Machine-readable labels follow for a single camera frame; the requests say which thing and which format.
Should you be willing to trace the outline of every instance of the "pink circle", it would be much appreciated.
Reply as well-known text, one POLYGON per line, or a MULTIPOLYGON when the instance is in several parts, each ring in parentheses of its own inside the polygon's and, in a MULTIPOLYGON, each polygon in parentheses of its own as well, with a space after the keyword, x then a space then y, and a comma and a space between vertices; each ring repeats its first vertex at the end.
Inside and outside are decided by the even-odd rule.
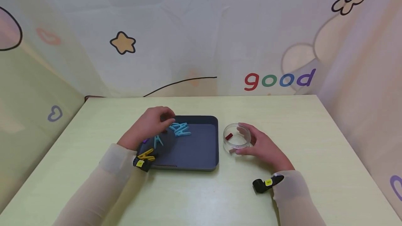
POLYGON ((22 38, 21 26, 6 9, 0 7, 0 51, 16 48, 22 38))

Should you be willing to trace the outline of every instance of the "blue clothespin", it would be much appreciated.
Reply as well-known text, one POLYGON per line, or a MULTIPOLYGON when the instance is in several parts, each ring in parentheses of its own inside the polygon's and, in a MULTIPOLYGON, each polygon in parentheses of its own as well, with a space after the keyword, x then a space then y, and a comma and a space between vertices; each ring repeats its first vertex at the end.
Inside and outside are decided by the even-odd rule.
POLYGON ((174 134, 174 136, 176 136, 176 137, 186 136, 186 135, 191 135, 191 132, 182 132, 182 131, 180 131, 179 133, 174 134))
POLYGON ((184 131, 186 131, 188 129, 188 126, 186 125, 186 126, 182 126, 182 127, 180 127, 180 128, 178 128, 178 129, 176 129, 175 130, 175 134, 176 133, 179 133, 179 132, 184 132, 184 131))
POLYGON ((159 138, 159 135, 154 137, 154 149, 156 149, 156 143, 157 142, 159 142, 163 146, 163 143, 162 143, 161 139, 159 138))
POLYGON ((172 123, 172 127, 181 128, 182 126, 187 126, 187 122, 185 123, 172 123))

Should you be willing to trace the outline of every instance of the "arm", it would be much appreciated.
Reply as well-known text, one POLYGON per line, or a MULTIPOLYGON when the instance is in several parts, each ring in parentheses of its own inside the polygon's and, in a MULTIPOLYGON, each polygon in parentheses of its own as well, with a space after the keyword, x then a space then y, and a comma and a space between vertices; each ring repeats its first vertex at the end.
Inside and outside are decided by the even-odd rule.
POLYGON ((130 178, 136 153, 112 144, 53 225, 101 225, 130 178))
POLYGON ((299 171, 279 171, 283 181, 273 187, 281 226, 325 226, 315 207, 307 184, 299 171))
POLYGON ((170 126, 174 116, 168 107, 148 108, 119 142, 109 147, 99 165, 61 210, 53 226, 101 225, 131 176, 137 155, 134 150, 143 140, 170 126))
POLYGON ((317 208, 310 197, 306 181, 296 171, 275 143, 254 126, 240 123, 251 132, 253 147, 238 149, 238 155, 254 155, 266 162, 275 171, 275 175, 285 178, 273 187, 274 200, 279 210, 281 226, 325 226, 317 208))

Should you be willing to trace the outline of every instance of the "white sleeve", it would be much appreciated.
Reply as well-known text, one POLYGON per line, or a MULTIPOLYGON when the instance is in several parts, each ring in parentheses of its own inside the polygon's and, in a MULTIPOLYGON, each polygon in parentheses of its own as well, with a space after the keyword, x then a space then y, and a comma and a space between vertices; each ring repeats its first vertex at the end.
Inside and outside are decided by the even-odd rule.
POLYGON ((99 165, 61 210, 54 226, 100 226, 133 170, 136 151, 111 144, 99 165))
POLYGON ((285 177, 273 187, 281 226, 325 226, 302 174, 296 170, 279 171, 276 174, 285 177))

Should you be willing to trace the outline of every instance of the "wall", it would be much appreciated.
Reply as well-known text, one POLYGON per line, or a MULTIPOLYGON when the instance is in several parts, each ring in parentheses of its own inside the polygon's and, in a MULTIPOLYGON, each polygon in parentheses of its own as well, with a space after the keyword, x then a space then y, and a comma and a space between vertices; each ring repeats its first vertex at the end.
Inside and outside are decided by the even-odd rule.
POLYGON ((84 96, 317 93, 402 215, 398 0, 0 0, 0 6, 23 22, 30 51, 40 54, 35 60, 84 96))
POLYGON ((34 46, 17 5, 1 0, 1 7, 0 212, 84 102, 34 46))

